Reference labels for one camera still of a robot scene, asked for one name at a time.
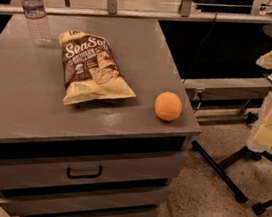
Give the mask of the clear plastic water bottle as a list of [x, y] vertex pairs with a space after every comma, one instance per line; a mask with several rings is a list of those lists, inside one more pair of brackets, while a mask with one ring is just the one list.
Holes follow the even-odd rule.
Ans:
[[21, 5], [33, 44], [50, 47], [52, 39], [44, 0], [21, 0]]

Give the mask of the orange fruit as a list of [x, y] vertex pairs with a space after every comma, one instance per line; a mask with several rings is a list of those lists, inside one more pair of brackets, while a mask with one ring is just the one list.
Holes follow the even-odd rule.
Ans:
[[173, 92], [162, 92], [155, 99], [155, 114], [164, 121], [174, 121], [182, 112], [182, 103]]

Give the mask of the black stand legs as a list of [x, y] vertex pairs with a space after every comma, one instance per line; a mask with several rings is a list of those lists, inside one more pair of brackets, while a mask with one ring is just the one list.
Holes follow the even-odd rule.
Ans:
[[255, 161], [242, 151], [253, 126], [229, 109], [200, 110], [196, 117], [202, 131], [195, 140], [248, 199], [238, 202], [204, 157], [190, 150], [182, 184], [177, 187], [181, 205], [213, 214], [272, 217], [272, 207], [259, 216], [252, 211], [255, 203], [272, 199], [272, 162]]

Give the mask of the grey drawer cabinet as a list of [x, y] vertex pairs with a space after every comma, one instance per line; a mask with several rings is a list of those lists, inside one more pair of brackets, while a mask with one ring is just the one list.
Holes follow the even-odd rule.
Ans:
[[[65, 105], [62, 53], [31, 42], [23, 16], [0, 36], [0, 205], [19, 217], [155, 217], [199, 131], [185, 104], [175, 121], [157, 118], [154, 100], [184, 86], [155, 20], [54, 16], [55, 34], [105, 37], [136, 94]], [[97, 168], [92, 179], [68, 179]]]

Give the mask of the brown chip bag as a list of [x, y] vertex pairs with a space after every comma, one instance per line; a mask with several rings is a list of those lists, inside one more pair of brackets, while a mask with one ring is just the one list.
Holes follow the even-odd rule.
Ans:
[[66, 93], [64, 105], [94, 100], [134, 98], [104, 37], [66, 31], [58, 35]]

